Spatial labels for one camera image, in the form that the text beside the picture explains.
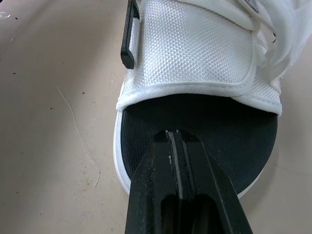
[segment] strap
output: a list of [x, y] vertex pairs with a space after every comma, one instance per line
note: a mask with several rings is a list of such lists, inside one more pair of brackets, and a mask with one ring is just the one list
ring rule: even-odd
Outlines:
[[265, 60], [260, 64], [270, 84], [279, 93], [278, 80], [297, 61], [312, 34], [312, 0], [177, 1], [214, 11], [251, 31], [259, 31], [261, 24], [267, 26], [276, 35], [276, 41], [274, 48], [266, 54]]

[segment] white thread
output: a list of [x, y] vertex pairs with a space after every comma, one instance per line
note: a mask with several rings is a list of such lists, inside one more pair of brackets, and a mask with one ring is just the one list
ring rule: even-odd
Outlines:
[[98, 185], [99, 178], [100, 178], [100, 176], [101, 176], [101, 171], [99, 170], [98, 166], [93, 162], [92, 158], [90, 157], [90, 155], [89, 155], [89, 153], [88, 153], [88, 151], [87, 151], [87, 148], [86, 148], [86, 146], [85, 146], [85, 144], [84, 144], [84, 141], [83, 141], [82, 136], [81, 136], [81, 134], [80, 134], [80, 131], [79, 131], [79, 129], [78, 129], [77, 122], [76, 122], [75, 115], [74, 115], [74, 111], [73, 111], [71, 105], [68, 103], [68, 101], [66, 100], [66, 98], [64, 97], [64, 95], [62, 94], [62, 92], [60, 91], [60, 89], [59, 89], [56, 85], [53, 85], [53, 86], [58, 90], [59, 94], [62, 96], [62, 98], [64, 99], [64, 101], [66, 102], [66, 104], [69, 106], [69, 108], [70, 108], [70, 110], [71, 110], [71, 112], [72, 112], [72, 116], [73, 116], [73, 119], [74, 119], [74, 123], [75, 123], [76, 130], [77, 130], [77, 132], [78, 132], [78, 134], [79, 134], [80, 141], [81, 141], [81, 143], [82, 143], [82, 146], [83, 146], [83, 148], [84, 148], [84, 151], [85, 151], [86, 155], [88, 156], [89, 161], [90, 161], [90, 162], [95, 166], [95, 168], [97, 169], [98, 178], [97, 178], [97, 182], [96, 182], [96, 185], [95, 185], [95, 187], [96, 187], [96, 186]]

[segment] white mesh strap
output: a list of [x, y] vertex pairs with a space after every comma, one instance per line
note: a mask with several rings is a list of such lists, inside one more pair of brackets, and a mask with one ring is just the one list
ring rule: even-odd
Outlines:
[[[215, 11], [224, 17], [249, 29], [240, 20], [244, 19], [242, 10], [233, 4], [233, 0], [177, 0], [195, 4]], [[296, 62], [298, 55], [312, 34], [312, 1], [311, 0], [237, 0], [252, 18], [258, 23], [266, 25], [276, 34], [275, 48], [267, 54], [264, 65], [271, 85], [280, 92], [276, 84], [287, 71], [289, 66]]]
[[238, 4], [236, 0], [177, 0], [189, 4], [197, 5], [206, 8], [210, 11], [216, 12], [219, 15], [228, 18], [239, 26], [255, 30], [256, 23], [252, 20], [249, 14], [244, 11], [244, 8]]
[[223, 16], [173, 0], [143, 0], [139, 55], [117, 109], [178, 93], [246, 94], [257, 66], [255, 33]]

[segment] slide sandal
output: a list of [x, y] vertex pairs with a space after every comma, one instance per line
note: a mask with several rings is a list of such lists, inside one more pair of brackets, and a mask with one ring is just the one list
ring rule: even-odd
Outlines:
[[276, 56], [267, 52], [259, 31], [267, 19], [254, 16], [255, 1], [212, 2], [142, 0], [137, 6], [129, 0], [121, 50], [129, 70], [114, 132], [115, 168], [127, 193], [160, 131], [199, 138], [238, 197], [254, 185], [270, 157], [282, 113], [279, 78], [290, 59], [265, 63]]

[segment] black plastic buckle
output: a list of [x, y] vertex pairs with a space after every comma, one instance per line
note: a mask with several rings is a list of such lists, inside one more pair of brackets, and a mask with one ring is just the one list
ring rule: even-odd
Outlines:
[[137, 1], [129, 0], [120, 53], [122, 63], [127, 69], [134, 69], [135, 67], [135, 59], [132, 52], [129, 50], [133, 18], [140, 19], [140, 12], [137, 6]]

